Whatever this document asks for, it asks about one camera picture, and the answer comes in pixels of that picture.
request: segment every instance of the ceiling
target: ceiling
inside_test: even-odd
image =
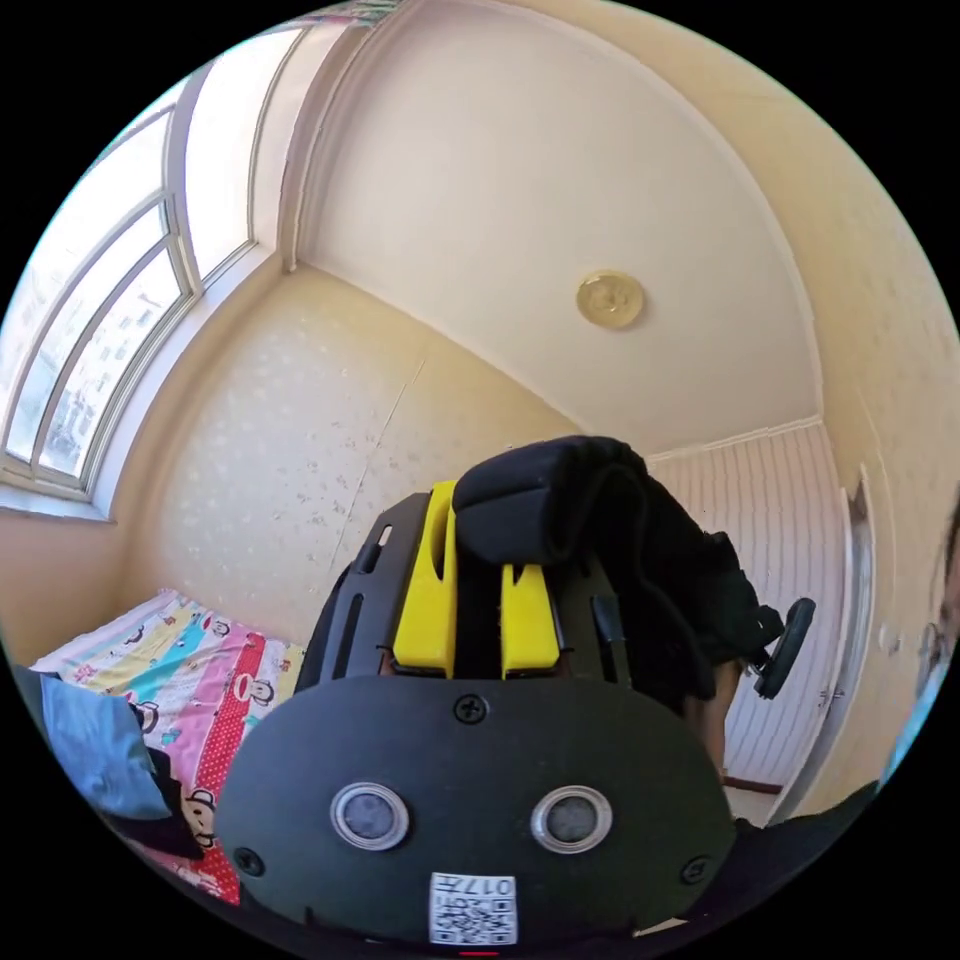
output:
[[[307,178],[298,256],[646,455],[816,416],[787,243],[743,164],[652,71],[514,7],[426,0],[367,58]],[[576,291],[646,293],[624,330]]]

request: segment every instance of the red stripe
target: red stripe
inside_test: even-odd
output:
[[[229,686],[220,702],[207,742],[203,745],[195,783],[198,789],[209,790],[213,794],[214,807],[223,789],[230,762],[240,746],[240,740],[243,737],[243,721],[250,709],[249,700],[243,702],[234,695],[233,678],[240,673],[249,673],[255,677],[260,669],[265,648],[266,641],[260,634],[247,635],[247,643],[229,676]],[[206,852],[200,869],[216,877],[224,900],[230,903],[239,901],[237,875],[219,842],[214,842],[213,847]]]

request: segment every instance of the striped wall panel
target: striped wall panel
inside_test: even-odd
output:
[[[727,717],[731,777],[783,785],[817,728],[840,639],[843,525],[839,482],[822,426],[650,463],[651,473],[707,530],[725,530],[761,603],[785,615],[797,597],[817,614],[779,696],[745,678]]]

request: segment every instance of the window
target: window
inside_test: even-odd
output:
[[[200,91],[187,141],[186,192],[202,277],[249,236],[247,197],[258,105],[289,48],[289,33],[241,44],[213,65]]]
[[[66,198],[0,329],[0,480],[86,496],[121,387],[253,243],[261,117],[298,36],[255,37],[185,78]]]

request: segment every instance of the colorful striped bedsheet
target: colorful striped bedsheet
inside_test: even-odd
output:
[[[144,740],[170,757],[200,845],[191,861],[139,848],[155,863],[231,903],[237,878],[213,829],[227,769],[246,734],[293,693],[304,648],[250,630],[174,590],[77,637],[33,664],[67,683],[126,696]]]

